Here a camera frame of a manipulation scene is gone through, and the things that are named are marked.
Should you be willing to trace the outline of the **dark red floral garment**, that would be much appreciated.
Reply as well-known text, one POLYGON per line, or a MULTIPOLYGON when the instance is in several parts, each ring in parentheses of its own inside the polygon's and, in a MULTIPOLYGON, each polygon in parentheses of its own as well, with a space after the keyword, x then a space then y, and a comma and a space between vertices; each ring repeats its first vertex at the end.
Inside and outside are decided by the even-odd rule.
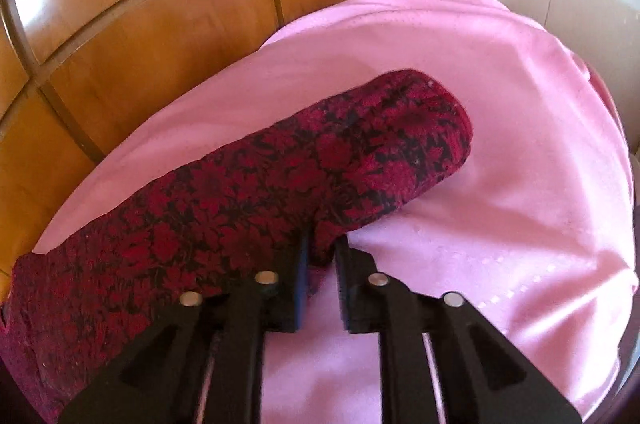
POLYGON ((464 164, 472 123, 415 70, 307 106, 171 170, 47 254, 17 259, 1 357, 48 423, 165 307, 230 291, 312 235, 332 243, 422 196, 464 164))

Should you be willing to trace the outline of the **pink bed sheet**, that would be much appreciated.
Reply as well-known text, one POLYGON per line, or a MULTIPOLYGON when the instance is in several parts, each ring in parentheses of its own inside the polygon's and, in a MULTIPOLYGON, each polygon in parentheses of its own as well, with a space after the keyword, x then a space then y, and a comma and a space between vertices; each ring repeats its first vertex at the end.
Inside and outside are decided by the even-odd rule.
POLYGON ((413 291, 464 295, 592 415, 620 372, 639 284, 627 143, 601 77, 498 0, 349 0, 294 21, 143 123, 35 250, 51 251, 168 170, 402 69, 460 101, 471 154, 350 243, 413 291))

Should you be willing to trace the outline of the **wooden panelled wardrobe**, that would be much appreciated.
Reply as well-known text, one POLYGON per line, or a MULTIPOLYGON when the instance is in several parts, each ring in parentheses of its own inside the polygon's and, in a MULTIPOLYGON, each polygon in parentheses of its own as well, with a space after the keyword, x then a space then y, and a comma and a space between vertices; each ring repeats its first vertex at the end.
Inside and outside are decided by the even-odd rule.
POLYGON ((1 272, 152 114, 342 0, 1 0, 1 272))

